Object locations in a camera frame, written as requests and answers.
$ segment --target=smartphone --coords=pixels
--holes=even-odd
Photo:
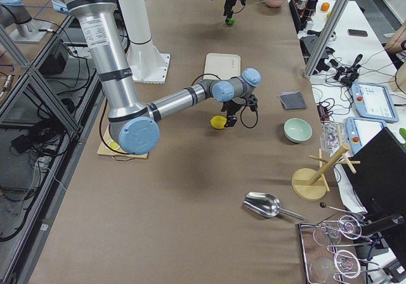
[[[349,29],[348,34],[350,36],[368,37],[368,33],[365,30],[359,30],[359,29]]]

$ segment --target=orange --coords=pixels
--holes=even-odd
[[[322,11],[327,11],[327,10],[329,10],[329,8],[330,8],[330,4],[327,3],[327,2],[324,2],[324,3],[322,4],[321,10],[322,10]]]

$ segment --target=metal scoop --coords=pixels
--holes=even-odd
[[[271,218],[283,213],[296,219],[305,219],[301,214],[281,208],[279,199],[272,194],[250,192],[246,194],[244,205],[261,216]]]

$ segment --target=person's arm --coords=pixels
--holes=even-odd
[[[385,45],[385,50],[388,54],[397,54],[406,48],[406,21],[392,35],[388,43]]]

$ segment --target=light green bowl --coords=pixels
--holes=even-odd
[[[311,126],[300,118],[291,118],[284,125],[285,136],[294,143],[302,143],[311,138]]]

